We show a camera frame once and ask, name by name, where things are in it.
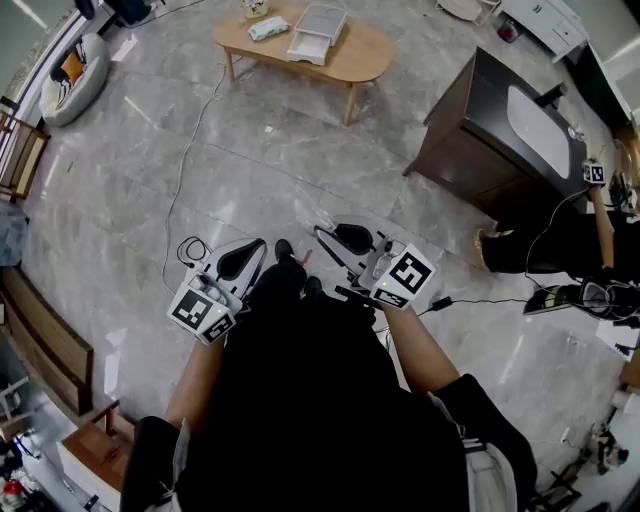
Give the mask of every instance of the marble floor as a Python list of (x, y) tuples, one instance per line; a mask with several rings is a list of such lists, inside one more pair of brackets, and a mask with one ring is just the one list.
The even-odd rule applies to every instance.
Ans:
[[(308, 269), (327, 288), (344, 284), (310, 227), (355, 212), (437, 266), (418, 310), (445, 295), (528, 298), (532, 287), (521, 276), (474, 266), (471, 234), (490, 228), (489, 218), (422, 177), (402, 177), (424, 137), (422, 120), (480, 46), (539, 91), (567, 83), (561, 112), (586, 133), (592, 153), (604, 146), (605, 163), (608, 130), (562, 63), (552, 65), (527, 35), (504, 43), (496, 20), (476, 27), (419, 0), (338, 4), (389, 34), (391, 67), (365, 87), (354, 124), (344, 127), (343, 91), (239, 62), (236, 82), (220, 85), (222, 98), (204, 112), (185, 161), (170, 220), (169, 286), (184, 275), (174, 254), (189, 235), (214, 246), (247, 235), (273, 245), (285, 236), (300, 254), (313, 249)], [(193, 344), (165, 316), (164, 222), (181, 155), (223, 71), (211, 27), (232, 8), (237, 0), (205, 0), (134, 30), (110, 29), (107, 84), (78, 120), (52, 130), (25, 203), (27, 274), (95, 348), (95, 402), (118, 396), (134, 418), (162, 413)], [(622, 361), (570, 322), (520, 311), (521, 304), (458, 304), (424, 322), (531, 441), (543, 484), (576, 455), (560, 443), (565, 430), (579, 443), (608, 413)]]

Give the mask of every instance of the white tray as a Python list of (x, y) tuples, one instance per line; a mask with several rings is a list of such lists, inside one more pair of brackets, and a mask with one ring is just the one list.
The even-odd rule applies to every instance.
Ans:
[(347, 11), (328, 5), (310, 4), (296, 23), (295, 30), (328, 37), (334, 46), (347, 20)]
[(330, 43), (328, 37), (296, 31), (287, 50), (287, 60), (308, 60), (312, 64), (324, 66)]

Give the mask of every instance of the sneaker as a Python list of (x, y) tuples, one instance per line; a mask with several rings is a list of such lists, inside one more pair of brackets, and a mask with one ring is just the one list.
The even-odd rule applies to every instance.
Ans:
[(304, 283), (304, 294), (310, 297), (322, 293), (322, 282), (316, 276), (311, 276)]
[(276, 242), (276, 260), (280, 261), (283, 257), (289, 256), (293, 258), (293, 247), (284, 238)]

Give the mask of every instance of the wall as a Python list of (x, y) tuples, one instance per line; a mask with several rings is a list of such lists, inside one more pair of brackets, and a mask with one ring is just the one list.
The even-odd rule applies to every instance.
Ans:
[(46, 44), (71, 0), (0, 0), (0, 94), (36, 41)]
[(640, 36), (640, 24), (623, 0), (564, 0), (582, 18), (603, 61)]

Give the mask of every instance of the electronic device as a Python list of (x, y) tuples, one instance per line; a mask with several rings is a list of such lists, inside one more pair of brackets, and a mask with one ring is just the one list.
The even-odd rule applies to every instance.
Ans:
[(341, 215), (334, 220), (334, 229), (316, 226), (314, 231), (329, 255), (347, 267), (351, 290), (404, 309), (434, 276), (435, 267), (413, 244), (385, 235), (371, 219)]
[(267, 244), (260, 238), (216, 248), (202, 262), (188, 266), (167, 316), (210, 345), (236, 324), (237, 315), (249, 310), (244, 301), (266, 255)]
[(604, 185), (606, 183), (604, 166), (595, 160), (585, 160), (582, 163), (584, 181), (592, 185)]

